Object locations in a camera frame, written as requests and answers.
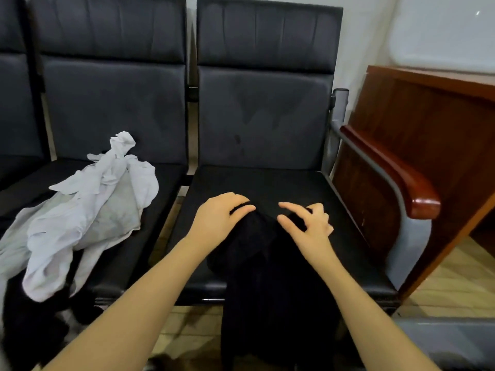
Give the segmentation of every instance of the wooden desk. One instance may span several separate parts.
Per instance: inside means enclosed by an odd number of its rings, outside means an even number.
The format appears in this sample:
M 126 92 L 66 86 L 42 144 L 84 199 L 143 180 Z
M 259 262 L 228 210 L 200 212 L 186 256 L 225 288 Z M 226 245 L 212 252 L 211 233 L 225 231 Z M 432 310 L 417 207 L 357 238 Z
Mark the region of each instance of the wooden desk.
M 495 207 L 495 77 L 370 66 L 349 124 L 423 173 L 442 201 L 405 298 Z M 383 259 L 399 229 L 392 189 L 345 145 L 333 182 Z

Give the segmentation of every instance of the seat cushion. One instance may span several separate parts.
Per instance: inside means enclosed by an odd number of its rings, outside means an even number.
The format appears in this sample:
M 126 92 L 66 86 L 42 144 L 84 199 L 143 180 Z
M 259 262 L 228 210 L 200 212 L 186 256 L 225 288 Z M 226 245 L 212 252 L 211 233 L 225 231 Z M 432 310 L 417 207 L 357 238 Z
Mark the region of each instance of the seat cushion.
M 35 171 L 44 163 L 42 158 L 36 156 L 0 155 L 0 190 Z
M 0 216 L 26 204 L 87 166 L 90 161 L 57 160 L 0 191 Z M 143 211 L 141 229 L 127 240 L 106 250 L 100 257 L 83 289 L 94 294 L 97 304 L 109 304 L 139 278 L 151 253 L 166 216 L 177 196 L 187 167 L 175 164 L 153 164 L 159 190 L 151 205 Z
M 319 172 L 202 166 L 196 172 L 167 245 L 169 252 L 189 231 L 198 207 L 208 198 L 233 191 L 273 216 L 287 213 L 278 202 L 303 206 L 321 202 L 335 230 L 333 248 L 349 273 L 384 309 L 399 305 L 397 291 L 366 253 L 367 244 L 333 187 Z M 186 284 L 178 304 L 222 301 L 226 283 L 203 261 Z

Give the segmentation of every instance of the crumpled white cloth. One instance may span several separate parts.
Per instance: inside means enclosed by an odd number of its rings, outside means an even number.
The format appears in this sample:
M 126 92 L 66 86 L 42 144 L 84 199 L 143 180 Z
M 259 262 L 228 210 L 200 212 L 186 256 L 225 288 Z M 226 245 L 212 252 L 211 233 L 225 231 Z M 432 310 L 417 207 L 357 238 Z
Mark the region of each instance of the crumpled white cloth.
M 150 163 L 141 162 L 134 155 L 126 156 L 127 151 L 135 145 L 127 131 L 120 132 L 110 139 L 111 149 L 106 154 L 88 155 L 94 164 L 49 187 L 73 197 L 32 219 L 28 227 L 27 248 L 31 256 L 22 286 L 34 301 L 42 302 L 64 286 L 73 250 L 85 249 L 71 286 L 71 295 L 84 285 L 104 250 L 122 242 L 133 230 L 139 229 L 143 209 L 151 204 L 158 193 L 158 180 Z M 134 197 L 122 200 L 127 194 L 125 185 L 120 185 L 121 197 L 114 198 L 113 205 L 128 208 L 131 204 L 136 208 L 136 225 L 130 230 L 125 229 L 124 234 L 114 232 L 111 237 L 107 237 L 108 234 L 100 237 L 102 226 L 98 224 L 94 226 L 97 229 L 95 234 L 84 242 L 84 236 L 94 224 L 100 209 L 107 201 L 110 202 L 116 187 L 127 174 Z M 107 218 L 107 224 L 111 224 L 110 218 Z

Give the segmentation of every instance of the right hand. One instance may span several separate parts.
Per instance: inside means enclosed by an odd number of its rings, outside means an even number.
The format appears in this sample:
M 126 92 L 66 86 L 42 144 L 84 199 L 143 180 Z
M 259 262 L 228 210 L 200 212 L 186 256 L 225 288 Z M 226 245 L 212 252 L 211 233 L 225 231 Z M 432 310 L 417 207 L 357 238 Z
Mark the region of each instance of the right hand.
M 320 263 L 328 261 L 329 258 L 338 260 L 328 239 L 334 228 L 328 224 L 328 214 L 324 212 L 323 204 L 316 203 L 308 206 L 313 213 L 294 203 L 280 202 L 279 206 L 294 212 L 304 220 L 306 232 L 300 230 L 287 216 L 277 217 L 279 224 L 289 233 L 301 254 L 313 268 L 317 268 Z

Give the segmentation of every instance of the white wall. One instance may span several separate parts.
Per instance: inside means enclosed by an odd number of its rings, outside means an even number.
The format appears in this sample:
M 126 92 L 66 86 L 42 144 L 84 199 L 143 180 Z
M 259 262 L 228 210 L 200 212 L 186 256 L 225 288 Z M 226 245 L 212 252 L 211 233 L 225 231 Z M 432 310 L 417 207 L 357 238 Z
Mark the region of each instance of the white wall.
M 368 65 L 390 63 L 385 39 L 396 0 L 271 0 L 343 7 L 339 55 L 334 88 L 350 90 L 347 116 L 354 109 Z M 196 0 L 187 0 L 188 17 L 194 24 Z

